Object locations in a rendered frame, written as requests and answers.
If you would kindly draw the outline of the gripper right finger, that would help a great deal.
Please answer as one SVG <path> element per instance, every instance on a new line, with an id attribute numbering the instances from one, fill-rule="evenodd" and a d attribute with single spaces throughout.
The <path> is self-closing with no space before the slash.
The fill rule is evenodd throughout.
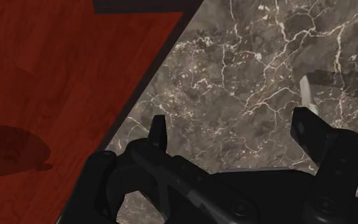
<path id="1" fill-rule="evenodd" d="M 358 224 L 358 133 L 306 107 L 294 108 L 290 133 L 319 168 L 303 203 L 305 224 Z"/>

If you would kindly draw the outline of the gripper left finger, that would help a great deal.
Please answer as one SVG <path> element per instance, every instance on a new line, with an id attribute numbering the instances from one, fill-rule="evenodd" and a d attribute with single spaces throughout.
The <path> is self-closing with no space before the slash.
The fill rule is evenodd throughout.
<path id="1" fill-rule="evenodd" d="M 141 192 L 163 224 L 260 224 L 246 196 L 182 156 L 167 154 L 165 117 L 153 117 L 146 138 L 131 141 L 121 155 L 97 151 L 86 160 L 59 224 L 119 224 L 125 195 Z"/>

